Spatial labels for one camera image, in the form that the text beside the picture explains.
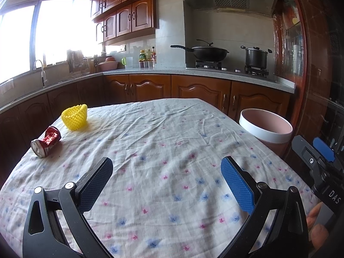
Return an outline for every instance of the window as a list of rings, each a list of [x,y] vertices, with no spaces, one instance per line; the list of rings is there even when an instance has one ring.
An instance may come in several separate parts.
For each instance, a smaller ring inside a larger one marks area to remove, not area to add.
[[[36,59],[46,64],[67,59],[67,50],[82,50],[84,56],[102,51],[94,40],[90,0],[42,1],[36,29]]]
[[[35,6],[0,17],[0,82],[30,71],[30,31]]]

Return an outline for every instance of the crushed soda can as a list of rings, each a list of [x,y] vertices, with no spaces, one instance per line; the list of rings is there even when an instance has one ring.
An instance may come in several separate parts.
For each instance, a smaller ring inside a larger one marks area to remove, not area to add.
[[[38,157],[47,157],[60,139],[60,131],[54,126],[49,126],[42,140],[35,139],[31,142],[31,148]]]

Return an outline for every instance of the stove burner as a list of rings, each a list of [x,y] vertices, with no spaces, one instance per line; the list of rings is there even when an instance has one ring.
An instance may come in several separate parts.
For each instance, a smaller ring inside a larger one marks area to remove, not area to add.
[[[221,70],[221,62],[210,62],[210,61],[196,61],[196,68],[205,68],[213,70]]]
[[[245,74],[249,75],[255,75],[257,77],[263,77],[266,78],[269,75],[269,72],[267,70],[262,70],[250,66],[245,66]]]

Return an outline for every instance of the faucet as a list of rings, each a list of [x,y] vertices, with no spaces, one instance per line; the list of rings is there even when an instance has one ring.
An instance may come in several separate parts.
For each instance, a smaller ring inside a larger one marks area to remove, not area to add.
[[[35,61],[35,63],[33,64],[33,69],[34,70],[36,70],[37,69],[37,67],[36,67],[36,62],[37,61],[39,61],[39,62],[41,62],[41,66],[42,66],[42,72],[41,72],[41,77],[42,77],[42,83],[43,83],[43,88],[45,87],[45,84],[47,83],[47,79],[46,79],[46,76],[45,76],[45,71],[44,71],[44,68],[43,68],[43,63],[42,63],[42,61],[40,61],[39,59],[37,59],[36,61]]]

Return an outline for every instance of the blue gripper pad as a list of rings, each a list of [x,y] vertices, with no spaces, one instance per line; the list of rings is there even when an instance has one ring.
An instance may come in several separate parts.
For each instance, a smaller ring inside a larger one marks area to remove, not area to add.
[[[333,162],[335,160],[333,150],[319,137],[314,138],[313,146],[328,162]]]
[[[98,199],[113,172],[111,159],[103,157],[100,162],[77,182],[75,192],[78,197],[80,213],[88,212]]]
[[[240,208],[251,215],[255,207],[254,193],[238,170],[242,171],[238,165],[237,168],[235,168],[228,157],[222,159],[221,173],[225,181],[231,189]]]

